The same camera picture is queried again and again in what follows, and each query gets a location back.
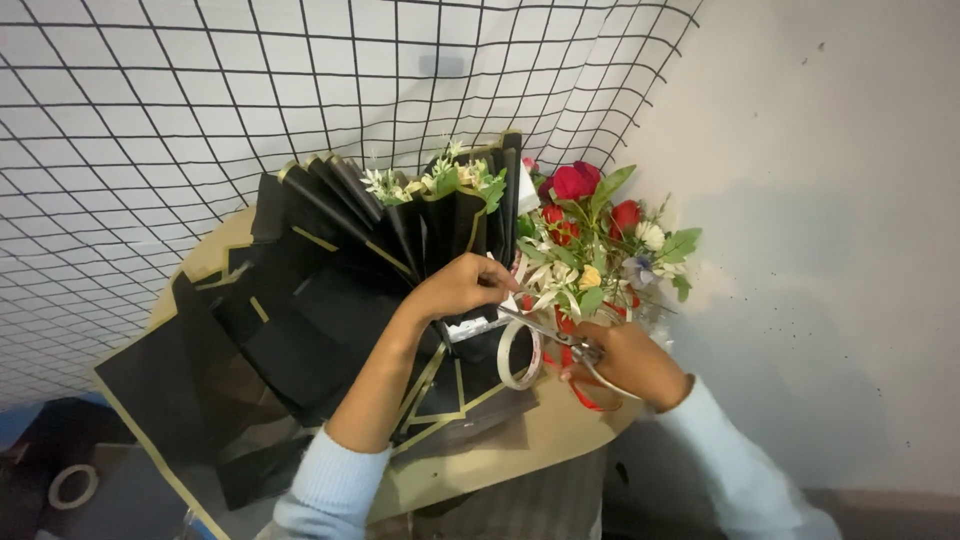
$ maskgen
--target table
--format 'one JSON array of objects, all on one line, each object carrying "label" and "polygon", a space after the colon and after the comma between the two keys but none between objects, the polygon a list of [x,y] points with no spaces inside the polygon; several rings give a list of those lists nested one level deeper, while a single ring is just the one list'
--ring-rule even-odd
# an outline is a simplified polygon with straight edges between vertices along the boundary
[{"label": "table", "polygon": [[[255,208],[241,210],[207,234],[180,265],[195,281],[227,265],[229,246],[252,242]],[[150,318],[153,326],[176,312],[170,283],[160,293]],[[554,463],[586,454],[609,443],[639,414],[639,403],[613,412],[595,412],[580,405],[570,388],[556,377],[534,385],[540,405],[522,415],[527,445],[522,450],[483,448],[463,454],[421,459],[399,469],[388,467],[370,512],[370,522],[395,516],[512,479]]]}]

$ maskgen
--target bouquet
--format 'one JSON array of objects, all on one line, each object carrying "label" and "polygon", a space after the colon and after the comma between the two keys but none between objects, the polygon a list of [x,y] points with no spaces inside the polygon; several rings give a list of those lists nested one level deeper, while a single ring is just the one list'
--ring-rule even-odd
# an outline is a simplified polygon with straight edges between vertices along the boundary
[{"label": "bouquet", "polygon": [[651,209],[643,200],[611,202],[636,168],[623,167],[603,177],[593,165],[576,161],[545,177],[524,159],[538,194],[539,210],[519,216],[517,248],[522,253],[517,277],[526,286],[524,308],[555,306],[574,323],[606,306],[626,315],[653,287],[669,280],[680,302],[692,285],[686,258],[696,249],[700,229],[665,231],[660,219],[669,201]]}]

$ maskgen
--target light blue sleeve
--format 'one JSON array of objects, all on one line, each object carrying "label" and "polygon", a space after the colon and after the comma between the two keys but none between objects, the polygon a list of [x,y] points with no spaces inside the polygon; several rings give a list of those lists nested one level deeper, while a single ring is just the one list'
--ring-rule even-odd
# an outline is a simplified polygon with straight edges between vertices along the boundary
[{"label": "light blue sleeve", "polygon": [[777,465],[738,431],[699,380],[657,416],[701,467],[717,525],[731,540],[838,540],[826,512],[809,505]]},{"label": "light blue sleeve", "polygon": [[281,538],[362,539],[367,513],[390,459],[347,450],[320,430],[300,463],[293,485],[276,503]]}]

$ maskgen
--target grid wall panel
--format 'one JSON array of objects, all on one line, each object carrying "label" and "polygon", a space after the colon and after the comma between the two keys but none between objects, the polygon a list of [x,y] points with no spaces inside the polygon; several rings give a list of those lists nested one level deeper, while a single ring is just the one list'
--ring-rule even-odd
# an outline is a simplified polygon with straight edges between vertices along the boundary
[{"label": "grid wall panel", "polygon": [[0,409],[92,389],[256,180],[333,149],[430,161],[507,128],[544,170],[611,152],[699,0],[0,3]]}]

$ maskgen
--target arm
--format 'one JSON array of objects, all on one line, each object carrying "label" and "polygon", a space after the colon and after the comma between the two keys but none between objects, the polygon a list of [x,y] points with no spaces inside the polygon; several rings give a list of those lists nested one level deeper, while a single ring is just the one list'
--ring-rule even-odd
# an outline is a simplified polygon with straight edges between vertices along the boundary
[{"label": "arm", "polygon": [[509,290],[517,289],[510,272],[498,262],[467,254],[407,296],[353,386],[310,444],[290,492],[277,502],[274,520],[284,537],[363,538],[367,512],[390,459],[390,434],[423,330],[445,315],[503,302]]},{"label": "arm", "polygon": [[[733,426],[707,387],[684,374],[639,326],[584,323],[578,331],[603,346],[600,375],[648,401],[660,424],[690,449],[707,479],[717,525],[731,540],[840,538],[833,520]],[[580,365],[561,377],[592,381]]]}]

